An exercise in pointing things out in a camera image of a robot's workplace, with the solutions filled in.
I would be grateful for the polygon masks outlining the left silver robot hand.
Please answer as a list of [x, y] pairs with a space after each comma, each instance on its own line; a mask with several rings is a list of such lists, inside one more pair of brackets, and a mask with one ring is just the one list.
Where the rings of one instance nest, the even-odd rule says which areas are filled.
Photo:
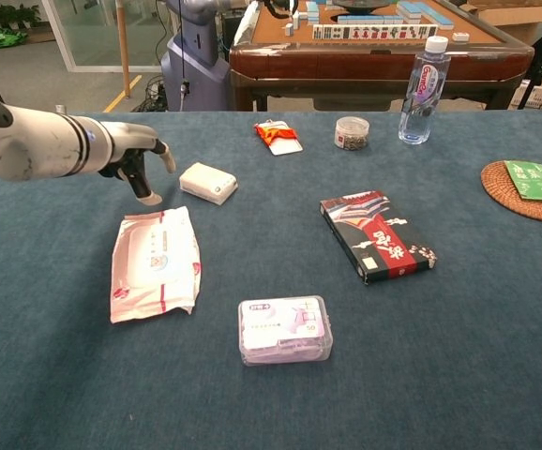
[[146, 178], [144, 155], [148, 152], [155, 154], [163, 162], [166, 171], [174, 173], [176, 164], [170, 146], [149, 126], [124, 122], [102, 122], [102, 125], [111, 136], [113, 155], [98, 173], [128, 182], [136, 199], [142, 204], [160, 204], [162, 197], [152, 190]]

